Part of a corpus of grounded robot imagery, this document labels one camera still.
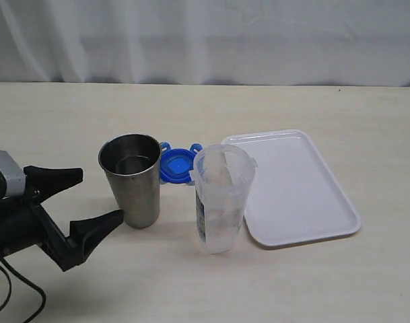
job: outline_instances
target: cup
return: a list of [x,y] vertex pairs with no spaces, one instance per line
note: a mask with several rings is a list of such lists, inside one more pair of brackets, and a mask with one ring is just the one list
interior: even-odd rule
[[116,137],[98,154],[125,223],[136,229],[150,226],[160,214],[160,158],[158,141],[141,134]]
[[233,248],[257,163],[234,145],[198,152],[190,171],[196,186],[197,230],[212,254]]

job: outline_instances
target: label on pitcher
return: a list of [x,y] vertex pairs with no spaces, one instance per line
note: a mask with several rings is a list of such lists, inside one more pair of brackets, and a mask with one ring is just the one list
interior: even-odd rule
[[206,242],[206,231],[205,231],[205,207],[200,200],[199,195],[196,191],[196,217],[197,217],[197,231],[199,231],[199,236],[203,242]]

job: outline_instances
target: stainless steel cup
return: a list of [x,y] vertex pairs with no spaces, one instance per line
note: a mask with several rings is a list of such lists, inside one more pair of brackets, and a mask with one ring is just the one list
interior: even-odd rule
[[160,213],[158,141],[147,135],[121,135],[104,144],[98,161],[108,178],[124,221],[140,229],[157,221]]

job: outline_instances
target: lid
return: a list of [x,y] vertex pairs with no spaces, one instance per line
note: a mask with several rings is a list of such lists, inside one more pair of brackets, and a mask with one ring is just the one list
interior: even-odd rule
[[190,150],[172,149],[169,143],[160,143],[162,158],[160,162],[160,178],[163,182],[182,184],[191,182],[189,171],[193,168],[194,157],[202,150],[202,146],[193,143]]
[[312,242],[360,229],[360,216],[306,133],[253,133],[223,143],[243,148],[258,164],[245,220],[260,244]]

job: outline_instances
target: white curtain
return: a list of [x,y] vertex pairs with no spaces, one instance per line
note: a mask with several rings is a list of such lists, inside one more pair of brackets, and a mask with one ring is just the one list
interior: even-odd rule
[[410,0],[0,0],[0,80],[410,86]]

